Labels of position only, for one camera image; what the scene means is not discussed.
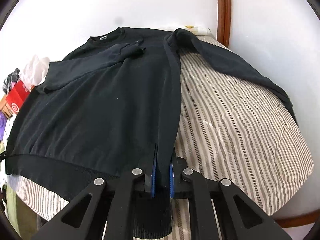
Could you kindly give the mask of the red paper bag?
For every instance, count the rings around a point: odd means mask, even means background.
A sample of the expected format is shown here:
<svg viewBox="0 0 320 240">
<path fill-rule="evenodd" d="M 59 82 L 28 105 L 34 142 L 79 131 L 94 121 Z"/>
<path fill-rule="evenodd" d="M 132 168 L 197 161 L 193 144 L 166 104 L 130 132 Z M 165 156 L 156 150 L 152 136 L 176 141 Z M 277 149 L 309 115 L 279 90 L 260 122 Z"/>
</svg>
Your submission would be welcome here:
<svg viewBox="0 0 320 240">
<path fill-rule="evenodd" d="M 15 114 L 19 112 L 29 94 L 30 91 L 22 80 L 18 81 L 9 92 L 6 97 L 6 102 Z"/>
</svg>

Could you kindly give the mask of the white plastic bag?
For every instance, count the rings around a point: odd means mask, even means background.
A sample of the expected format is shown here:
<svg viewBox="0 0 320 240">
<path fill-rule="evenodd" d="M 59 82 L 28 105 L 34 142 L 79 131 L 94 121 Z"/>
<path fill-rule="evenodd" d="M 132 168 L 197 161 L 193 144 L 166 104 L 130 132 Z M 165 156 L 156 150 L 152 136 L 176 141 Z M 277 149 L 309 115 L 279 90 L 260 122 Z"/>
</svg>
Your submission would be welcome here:
<svg viewBox="0 0 320 240">
<path fill-rule="evenodd" d="M 19 77 L 28 88 L 42 84 L 45 81 L 50 59 L 48 57 L 33 57 L 31 61 L 25 65 L 19 72 Z"/>
</svg>

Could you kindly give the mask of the striped beige mattress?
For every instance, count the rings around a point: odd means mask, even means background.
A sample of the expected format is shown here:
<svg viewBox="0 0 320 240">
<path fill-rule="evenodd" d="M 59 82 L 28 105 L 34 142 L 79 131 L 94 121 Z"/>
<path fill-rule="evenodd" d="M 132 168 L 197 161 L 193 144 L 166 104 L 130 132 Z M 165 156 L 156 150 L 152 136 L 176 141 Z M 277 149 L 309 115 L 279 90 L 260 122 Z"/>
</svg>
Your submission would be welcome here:
<svg viewBox="0 0 320 240">
<path fill-rule="evenodd" d="M 313 170 L 295 114 L 247 81 L 182 53 L 177 152 L 206 178 L 229 178 L 267 214 L 275 213 Z"/>
</svg>

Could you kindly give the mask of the white printed rolled mat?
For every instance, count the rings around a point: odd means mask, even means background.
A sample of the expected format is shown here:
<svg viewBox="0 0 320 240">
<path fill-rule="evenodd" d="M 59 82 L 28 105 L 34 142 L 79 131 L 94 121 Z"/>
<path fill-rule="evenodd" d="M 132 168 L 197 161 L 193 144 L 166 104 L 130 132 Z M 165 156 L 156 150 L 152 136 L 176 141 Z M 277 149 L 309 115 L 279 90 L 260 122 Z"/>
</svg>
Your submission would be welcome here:
<svg viewBox="0 0 320 240">
<path fill-rule="evenodd" d="M 212 33 L 209 28 L 197 27 L 194 25 L 185 25 L 184 29 L 195 34 L 196 36 L 210 36 Z"/>
</svg>

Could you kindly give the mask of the black sweatshirt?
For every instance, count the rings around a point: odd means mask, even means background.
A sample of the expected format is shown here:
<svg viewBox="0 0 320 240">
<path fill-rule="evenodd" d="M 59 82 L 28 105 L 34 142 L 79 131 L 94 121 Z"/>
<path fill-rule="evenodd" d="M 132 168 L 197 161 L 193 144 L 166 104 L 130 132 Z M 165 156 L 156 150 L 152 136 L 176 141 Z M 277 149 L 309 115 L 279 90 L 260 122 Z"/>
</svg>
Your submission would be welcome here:
<svg viewBox="0 0 320 240">
<path fill-rule="evenodd" d="M 20 175 L 71 200 L 95 178 L 146 170 L 161 211 L 135 226 L 137 236 L 169 233 L 169 166 L 181 120 L 182 53 L 211 70 L 266 89 L 293 113 L 285 91 L 238 55 L 183 29 L 118 28 L 91 37 L 63 60 L 51 62 L 31 90 L 9 135 L 6 173 Z"/>
</svg>

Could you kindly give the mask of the brown wooden door frame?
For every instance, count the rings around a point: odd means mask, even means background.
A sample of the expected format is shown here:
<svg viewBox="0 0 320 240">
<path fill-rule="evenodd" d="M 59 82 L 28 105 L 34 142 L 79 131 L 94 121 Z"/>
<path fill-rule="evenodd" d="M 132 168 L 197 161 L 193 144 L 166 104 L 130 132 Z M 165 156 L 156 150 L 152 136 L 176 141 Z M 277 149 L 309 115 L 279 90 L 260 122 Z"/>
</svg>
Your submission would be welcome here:
<svg viewBox="0 0 320 240">
<path fill-rule="evenodd" d="M 217 0 L 217 36 L 218 42 L 225 47 L 229 46 L 231 33 L 231 0 Z"/>
</svg>

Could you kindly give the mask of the dark patterned clothes pile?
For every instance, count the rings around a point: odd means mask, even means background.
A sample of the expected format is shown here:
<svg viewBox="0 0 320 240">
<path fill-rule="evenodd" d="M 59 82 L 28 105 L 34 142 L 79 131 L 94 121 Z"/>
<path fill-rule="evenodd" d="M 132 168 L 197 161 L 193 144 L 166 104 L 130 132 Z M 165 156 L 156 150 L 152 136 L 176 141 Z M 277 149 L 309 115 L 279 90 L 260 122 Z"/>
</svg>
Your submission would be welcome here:
<svg viewBox="0 0 320 240">
<path fill-rule="evenodd" d="M 19 76 L 20 70 L 16 68 L 3 81 L 3 92 L 9 94 L 14 85 L 21 79 Z"/>
</svg>

